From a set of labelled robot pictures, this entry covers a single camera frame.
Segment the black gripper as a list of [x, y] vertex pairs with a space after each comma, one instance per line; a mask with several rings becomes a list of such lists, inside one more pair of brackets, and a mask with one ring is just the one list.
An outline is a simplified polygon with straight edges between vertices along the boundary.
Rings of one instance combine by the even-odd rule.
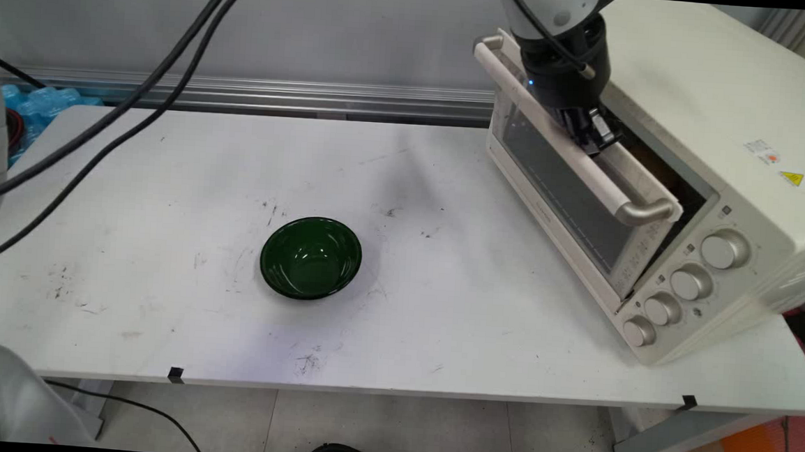
[[520, 40], [522, 64], [534, 82], [536, 99], [545, 107], [562, 110], [562, 125], [577, 147], [595, 158], [622, 140], [623, 123], [601, 105], [601, 94], [611, 77], [604, 18], [592, 15], [575, 29], [557, 36], [566, 50], [594, 70], [581, 75], [543, 39]]

